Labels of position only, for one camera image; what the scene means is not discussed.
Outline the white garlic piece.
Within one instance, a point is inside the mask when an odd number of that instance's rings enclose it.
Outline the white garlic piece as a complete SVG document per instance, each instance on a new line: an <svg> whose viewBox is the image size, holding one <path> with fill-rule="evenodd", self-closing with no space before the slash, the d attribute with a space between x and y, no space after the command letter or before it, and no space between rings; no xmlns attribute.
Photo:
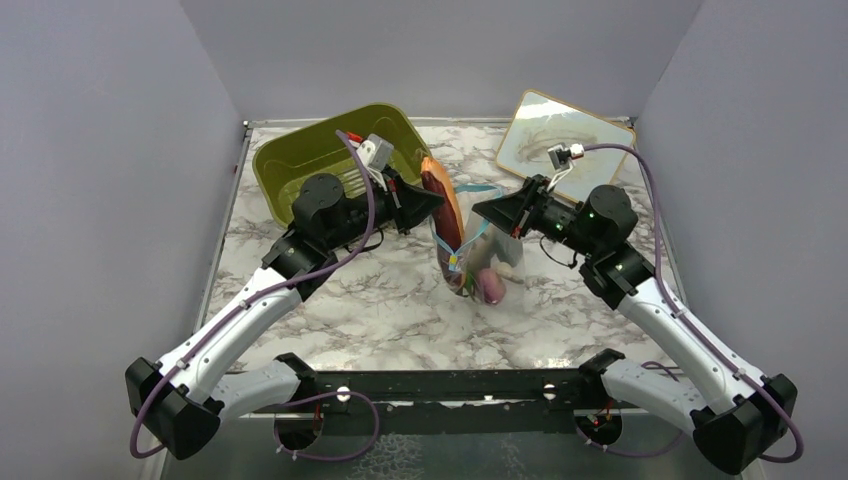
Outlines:
<svg viewBox="0 0 848 480"><path fill-rule="evenodd" d="M524 283L524 274L522 270L516 269L506 262L498 263L494 269L504 281L509 281L515 284Z"/></svg>

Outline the clear zip top bag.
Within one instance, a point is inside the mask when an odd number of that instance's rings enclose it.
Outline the clear zip top bag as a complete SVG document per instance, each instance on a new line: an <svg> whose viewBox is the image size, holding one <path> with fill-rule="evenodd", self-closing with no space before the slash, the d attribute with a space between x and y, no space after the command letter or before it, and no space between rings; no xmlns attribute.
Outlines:
<svg viewBox="0 0 848 480"><path fill-rule="evenodd" d="M506 295L497 305L489 305L481 300L477 290L477 283L475 295L472 297L464 296L462 288L458 292L454 292L443 279L447 288L453 294L467 298L476 304L499 307L504 310L508 308L517 310L523 302L526 290L523 243L519 239L510 237L478 214L472 212L472 206L475 203L502 197L504 195L503 188L491 184L463 184L454 189L464 221L464 237L463 244L457 250L453 251L450 257L450 269L452 271L461 271L463 274L465 272L472 274L476 283L476 276L479 270L484 268L494 269L498 263L506 262L512 267L522 270L524 283L515 284L503 280L506 285ZM438 243L442 246L445 246L445 244L441 240L434 238L432 219L429 220L429 227L435 243L436 252Z"/></svg>

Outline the purple red onion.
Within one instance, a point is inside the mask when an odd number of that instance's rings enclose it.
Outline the purple red onion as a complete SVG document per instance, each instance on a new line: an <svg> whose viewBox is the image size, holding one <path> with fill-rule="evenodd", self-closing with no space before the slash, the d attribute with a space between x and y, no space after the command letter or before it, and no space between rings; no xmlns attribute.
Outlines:
<svg viewBox="0 0 848 480"><path fill-rule="evenodd" d="M476 276L477 290L481 300L489 305L499 304L506 295L506 285L493 268L484 268Z"/></svg>

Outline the olive green plastic bin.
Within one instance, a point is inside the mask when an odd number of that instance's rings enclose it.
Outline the olive green plastic bin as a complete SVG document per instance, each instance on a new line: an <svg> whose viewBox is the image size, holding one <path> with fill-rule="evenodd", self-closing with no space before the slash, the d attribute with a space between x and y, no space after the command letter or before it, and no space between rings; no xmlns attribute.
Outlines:
<svg viewBox="0 0 848 480"><path fill-rule="evenodd" d="M340 130L361 137L376 134L394 146L389 165L409 184L420 183L420 166L431 155L406 114L387 103L372 103L283 135L259 147L253 171L270 214L281 227L293 220L291 206L312 175L330 173L342 181L345 193L364 192L362 177Z"/></svg>

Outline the red meat slice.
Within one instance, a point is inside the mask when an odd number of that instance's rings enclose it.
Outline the red meat slice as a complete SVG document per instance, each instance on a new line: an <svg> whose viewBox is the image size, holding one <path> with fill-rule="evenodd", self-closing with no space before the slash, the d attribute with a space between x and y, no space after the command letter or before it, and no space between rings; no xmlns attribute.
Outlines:
<svg viewBox="0 0 848 480"><path fill-rule="evenodd" d="M431 157L425 157L421 164L421 180L426 190L444 199L444 204L431 215L434 238L445 244L437 244L436 256L443 279L451 290L458 292L463 285L463 273L450 269L450 257L463 244L464 221L455 189L448 172Z"/></svg>

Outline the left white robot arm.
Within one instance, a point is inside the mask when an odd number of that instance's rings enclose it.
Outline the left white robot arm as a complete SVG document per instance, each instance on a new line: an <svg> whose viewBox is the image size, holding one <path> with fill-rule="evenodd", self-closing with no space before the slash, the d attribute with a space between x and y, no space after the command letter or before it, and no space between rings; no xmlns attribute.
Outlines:
<svg viewBox="0 0 848 480"><path fill-rule="evenodd" d="M199 452L229 418L272 403L290 410L313 401L314 384L285 361L237 380L229 368L277 320L305 303L340 267L362 253L371 234L386 224L401 233L424 222L443 198L407 184L385 168L382 178L364 175L365 191L354 198L329 173L309 177L291 206L293 220L263 257L240 293L211 321L157 361L143 357L125 372L135 423L130 451L146 458L168 450L176 459ZM142 452L147 429L159 448Z"/></svg>

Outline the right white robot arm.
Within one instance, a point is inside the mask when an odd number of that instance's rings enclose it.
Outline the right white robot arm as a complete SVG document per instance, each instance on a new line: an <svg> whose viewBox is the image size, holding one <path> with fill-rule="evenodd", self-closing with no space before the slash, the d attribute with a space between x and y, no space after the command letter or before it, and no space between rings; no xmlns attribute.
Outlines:
<svg viewBox="0 0 848 480"><path fill-rule="evenodd" d="M569 206L536 175L472 210L513 238L537 231L583 257L579 273L589 290L639 326L692 383L686 387L607 349L580 368L577 393L585 404L615 399L638 406L690 436L729 475L764 458L790 431L796 385L742 359L671 294L660 268L628 240L638 216L622 188L597 186Z"/></svg>

